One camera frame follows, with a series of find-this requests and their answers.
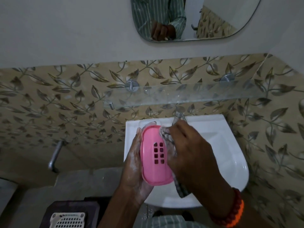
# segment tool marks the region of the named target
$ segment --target sink basin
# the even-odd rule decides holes
[[[211,144],[219,171],[224,179],[230,186],[242,191],[249,178],[248,166],[224,116],[221,114],[187,116],[186,120]],[[173,118],[127,121],[124,160],[127,157],[139,123],[144,125],[152,121],[156,121],[158,125],[171,126]],[[202,206],[193,194],[181,199],[174,182],[163,186],[155,186],[145,203],[167,208]]]

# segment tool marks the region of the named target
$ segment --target reflected striped shirt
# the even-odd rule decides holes
[[[153,20],[163,25],[173,25],[180,39],[186,26],[183,0],[131,0],[135,27],[142,37],[151,37]]]

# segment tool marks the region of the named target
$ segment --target soap dish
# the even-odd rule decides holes
[[[152,125],[142,132],[140,158],[143,179],[152,186],[173,182],[172,170],[167,164],[167,148],[159,134],[161,126]]]

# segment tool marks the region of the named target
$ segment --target foot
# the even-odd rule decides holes
[[[155,212],[154,212],[154,214],[153,214],[152,217],[159,217],[159,216],[163,216],[163,215],[164,215],[163,212],[160,211],[160,210],[158,210],[158,211],[155,211]]]
[[[185,219],[185,221],[187,221],[187,222],[194,222],[194,219],[193,219],[192,215],[190,214],[190,212],[184,211],[181,215],[183,216],[183,218]]]

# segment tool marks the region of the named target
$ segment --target red beaded bracelet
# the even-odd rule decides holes
[[[219,226],[231,228],[238,224],[241,219],[244,210],[244,201],[242,200],[240,191],[236,188],[233,188],[233,190],[235,193],[234,203],[226,218],[217,218],[209,213],[211,220]]]

